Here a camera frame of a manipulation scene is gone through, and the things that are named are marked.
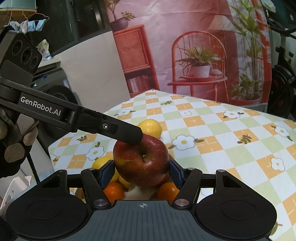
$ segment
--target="pink backdrop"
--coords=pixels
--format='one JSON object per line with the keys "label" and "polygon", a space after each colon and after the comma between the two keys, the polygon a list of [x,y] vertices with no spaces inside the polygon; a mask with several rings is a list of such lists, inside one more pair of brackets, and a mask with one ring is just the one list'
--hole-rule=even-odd
{"label": "pink backdrop", "polygon": [[[211,30],[211,25],[216,15],[224,15],[229,20],[235,20],[236,13],[229,5],[239,5],[238,0],[121,0],[116,5],[117,18],[122,17],[121,12],[129,11],[136,18],[130,20],[128,28],[143,24],[147,33],[159,89],[172,93],[172,86],[167,84],[172,81],[172,44],[182,34],[199,30],[215,35],[224,45],[227,61],[226,76],[228,95],[231,103],[232,85],[239,84],[239,75],[246,73],[245,63],[247,56],[242,36],[234,31]],[[111,11],[108,10],[110,22],[114,21]],[[262,69],[262,88],[269,94],[270,73],[266,75]],[[223,83],[217,85],[220,102],[227,102]],[[209,85],[194,86],[194,96],[204,99],[213,99],[213,87]],[[189,86],[178,86],[178,94],[190,95]]]}

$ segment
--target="potted plant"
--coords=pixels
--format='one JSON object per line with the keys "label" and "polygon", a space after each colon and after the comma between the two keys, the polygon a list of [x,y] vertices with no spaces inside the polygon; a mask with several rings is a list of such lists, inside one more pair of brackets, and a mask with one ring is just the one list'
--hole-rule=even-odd
{"label": "potted plant", "polygon": [[232,86],[232,92],[235,96],[232,98],[233,104],[238,106],[260,104],[262,90],[257,90],[259,80],[250,80],[250,78],[242,74],[240,76],[240,84]]}
{"label": "potted plant", "polygon": [[190,68],[190,73],[195,78],[207,78],[210,75],[211,64],[214,61],[222,61],[217,54],[209,49],[200,49],[194,44],[193,49],[182,49],[185,51],[186,58],[176,60],[180,62],[183,69]]}
{"label": "potted plant", "polygon": [[105,5],[107,8],[110,9],[110,11],[113,14],[114,21],[110,22],[110,26],[113,32],[117,32],[123,29],[126,29],[128,27],[128,22],[131,19],[135,19],[136,17],[128,11],[121,12],[122,17],[117,19],[116,13],[115,13],[115,7],[120,2],[120,0],[104,0]]}
{"label": "potted plant", "polygon": [[263,80],[260,79],[262,75],[262,67],[259,65],[259,53],[262,51],[262,43],[260,39],[261,31],[256,19],[254,19],[254,11],[262,9],[261,6],[253,6],[249,0],[239,0],[244,10],[240,11],[234,6],[230,6],[237,13],[236,18],[239,24],[231,21],[233,26],[238,30],[237,33],[242,35],[248,44],[246,55],[251,59],[248,62],[248,69],[251,72],[252,78],[249,79],[246,75],[240,76],[240,84],[237,87],[233,86],[232,92],[236,96],[232,97],[235,105],[250,105],[259,104],[261,101]]}

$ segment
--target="white flower pot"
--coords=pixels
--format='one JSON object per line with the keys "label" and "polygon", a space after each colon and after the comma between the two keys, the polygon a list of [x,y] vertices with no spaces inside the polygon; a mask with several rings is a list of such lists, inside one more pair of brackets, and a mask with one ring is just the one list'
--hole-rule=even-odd
{"label": "white flower pot", "polygon": [[207,78],[210,75],[210,65],[206,66],[191,66],[191,74],[195,78]]}

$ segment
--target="crosshair marking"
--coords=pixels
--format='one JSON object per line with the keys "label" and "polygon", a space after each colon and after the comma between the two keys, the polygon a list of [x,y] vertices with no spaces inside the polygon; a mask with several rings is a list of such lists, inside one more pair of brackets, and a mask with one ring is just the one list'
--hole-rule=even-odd
{"label": "crosshair marking", "polygon": [[141,204],[138,205],[138,206],[140,206],[141,208],[145,208],[145,207],[147,207],[147,206],[149,206],[149,205],[147,205],[146,203],[141,203]]}

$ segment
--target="window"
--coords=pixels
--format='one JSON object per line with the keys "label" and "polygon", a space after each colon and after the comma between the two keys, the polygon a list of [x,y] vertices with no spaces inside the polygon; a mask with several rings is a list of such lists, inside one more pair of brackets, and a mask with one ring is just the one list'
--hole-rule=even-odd
{"label": "window", "polygon": [[[38,12],[49,17],[42,31],[27,33],[37,46],[43,39],[49,43],[52,56],[101,33],[110,31],[103,0],[36,0]],[[44,17],[35,14],[29,20]]]}

